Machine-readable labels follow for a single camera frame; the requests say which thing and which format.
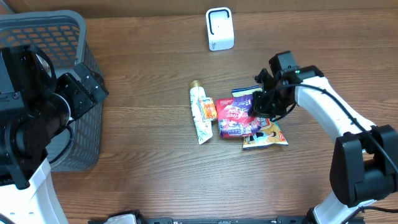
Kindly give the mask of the yellow snack chip bag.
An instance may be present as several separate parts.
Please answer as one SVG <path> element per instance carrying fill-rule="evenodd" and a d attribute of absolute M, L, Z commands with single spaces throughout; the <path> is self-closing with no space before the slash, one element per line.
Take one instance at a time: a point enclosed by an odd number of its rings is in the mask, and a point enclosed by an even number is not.
<path fill-rule="evenodd" d="M 231 91 L 233 97 L 244 95 L 251 96 L 255 91 L 261 91 L 259 86 L 250 86 L 246 88 L 237 88 Z M 288 142 L 280 130 L 277 122 L 271 122 L 268 118 L 258 118 L 261 122 L 261 129 L 252 136 L 244 137 L 243 149 L 264 148 L 273 144 L 287 146 Z"/>

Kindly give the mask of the pink purple pad pack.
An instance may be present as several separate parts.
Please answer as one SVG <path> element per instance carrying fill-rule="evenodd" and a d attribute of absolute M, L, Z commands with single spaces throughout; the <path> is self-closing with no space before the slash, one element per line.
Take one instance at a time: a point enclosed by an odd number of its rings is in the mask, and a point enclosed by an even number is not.
<path fill-rule="evenodd" d="M 222 138 L 252 136 L 261 128 L 261 119 L 250 116 L 252 95 L 223 98 L 216 101 L 218 128 Z"/>

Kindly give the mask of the small orange white box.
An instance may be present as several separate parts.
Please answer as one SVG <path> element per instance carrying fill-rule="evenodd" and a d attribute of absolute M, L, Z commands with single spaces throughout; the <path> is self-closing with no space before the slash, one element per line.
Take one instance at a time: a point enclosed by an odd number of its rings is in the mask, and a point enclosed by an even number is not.
<path fill-rule="evenodd" d="M 211 97 L 199 98 L 197 104 L 204 122 L 217 120 L 216 106 Z"/>

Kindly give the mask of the white bamboo print tube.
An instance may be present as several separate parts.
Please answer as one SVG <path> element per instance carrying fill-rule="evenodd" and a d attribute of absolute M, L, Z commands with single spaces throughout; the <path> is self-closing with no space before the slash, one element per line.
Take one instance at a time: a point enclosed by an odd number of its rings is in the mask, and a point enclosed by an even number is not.
<path fill-rule="evenodd" d="M 193 122 L 197 132 L 199 145 L 207 142 L 213 137 L 210 121 L 204 121 L 198 101 L 206 98 L 205 89 L 199 80 L 189 83 L 190 105 L 192 110 Z"/>

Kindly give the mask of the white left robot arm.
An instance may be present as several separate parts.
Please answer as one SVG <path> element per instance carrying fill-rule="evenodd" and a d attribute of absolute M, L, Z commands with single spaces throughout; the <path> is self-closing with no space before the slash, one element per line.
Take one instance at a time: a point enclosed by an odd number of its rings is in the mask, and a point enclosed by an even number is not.
<path fill-rule="evenodd" d="M 1 222 L 66 223 L 47 146 L 107 96 L 85 64 L 57 76 L 34 45 L 1 49 Z"/>

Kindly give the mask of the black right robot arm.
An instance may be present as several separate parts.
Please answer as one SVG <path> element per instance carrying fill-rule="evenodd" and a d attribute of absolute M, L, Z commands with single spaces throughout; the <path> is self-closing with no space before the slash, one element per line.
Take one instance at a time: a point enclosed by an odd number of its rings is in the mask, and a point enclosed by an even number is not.
<path fill-rule="evenodd" d="M 307 110 L 335 142 L 331 193 L 311 208 L 303 223 L 349 223 L 359 212 L 397 192 L 397 131 L 357 113 L 314 65 L 288 67 L 255 76 L 250 114 L 284 118 L 295 106 Z"/>

